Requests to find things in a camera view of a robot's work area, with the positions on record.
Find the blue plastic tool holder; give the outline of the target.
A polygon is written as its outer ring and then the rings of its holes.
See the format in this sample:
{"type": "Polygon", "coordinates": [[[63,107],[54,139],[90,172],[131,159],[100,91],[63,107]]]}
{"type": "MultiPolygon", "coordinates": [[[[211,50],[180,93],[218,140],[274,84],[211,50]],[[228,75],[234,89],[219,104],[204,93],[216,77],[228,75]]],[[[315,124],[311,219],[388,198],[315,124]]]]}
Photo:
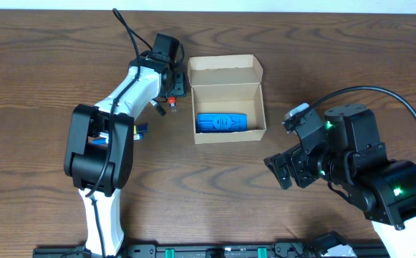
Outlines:
{"type": "Polygon", "coordinates": [[[238,113],[200,113],[198,133],[233,133],[247,130],[247,115],[238,113]]]}

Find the yellow black highlighter marker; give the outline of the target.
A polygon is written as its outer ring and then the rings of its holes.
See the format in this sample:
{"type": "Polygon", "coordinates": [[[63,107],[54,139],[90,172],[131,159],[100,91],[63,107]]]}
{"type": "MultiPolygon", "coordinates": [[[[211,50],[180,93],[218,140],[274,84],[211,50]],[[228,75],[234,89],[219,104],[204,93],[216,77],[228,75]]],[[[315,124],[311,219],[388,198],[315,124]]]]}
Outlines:
{"type": "Polygon", "coordinates": [[[147,123],[134,125],[134,134],[147,133],[149,131],[149,126],[147,123]]]}

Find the brown cardboard box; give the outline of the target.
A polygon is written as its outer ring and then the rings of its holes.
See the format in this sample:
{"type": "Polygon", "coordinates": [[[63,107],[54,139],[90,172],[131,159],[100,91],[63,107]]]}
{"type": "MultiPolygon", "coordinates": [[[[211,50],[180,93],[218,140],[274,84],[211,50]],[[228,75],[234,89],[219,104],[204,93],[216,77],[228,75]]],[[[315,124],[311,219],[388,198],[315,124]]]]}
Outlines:
{"type": "Polygon", "coordinates": [[[252,54],[191,57],[188,80],[191,87],[193,133],[196,144],[261,140],[266,132],[262,93],[263,68],[252,54]],[[201,113],[245,114],[247,129],[232,133],[202,133],[201,113]]]}

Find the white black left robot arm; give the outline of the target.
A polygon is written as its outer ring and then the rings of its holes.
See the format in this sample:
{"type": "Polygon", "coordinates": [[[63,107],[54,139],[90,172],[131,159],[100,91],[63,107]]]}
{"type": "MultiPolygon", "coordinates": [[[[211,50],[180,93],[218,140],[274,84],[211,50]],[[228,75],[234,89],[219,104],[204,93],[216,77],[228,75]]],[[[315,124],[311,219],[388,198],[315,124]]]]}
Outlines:
{"type": "Polygon", "coordinates": [[[133,162],[135,120],[148,103],[183,86],[180,60],[169,54],[141,54],[127,76],[93,106],[72,113],[64,172],[84,202],[91,257],[116,257],[125,239],[120,224],[120,192],[133,162]]]}

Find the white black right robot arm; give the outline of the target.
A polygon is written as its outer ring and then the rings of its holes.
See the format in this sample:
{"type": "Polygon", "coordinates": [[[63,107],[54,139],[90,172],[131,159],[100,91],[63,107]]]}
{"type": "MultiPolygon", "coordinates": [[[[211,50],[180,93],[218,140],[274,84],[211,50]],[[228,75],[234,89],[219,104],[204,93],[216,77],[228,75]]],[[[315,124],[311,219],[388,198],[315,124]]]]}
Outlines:
{"type": "Polygon", "coordinates": [[[416,257],[416,164],[390,160],[374,113],[362,104],[310,110],[296,126],[299,144],[265,158],[282,189],[318,179],[373,224],[391,257],[416,257]]]}

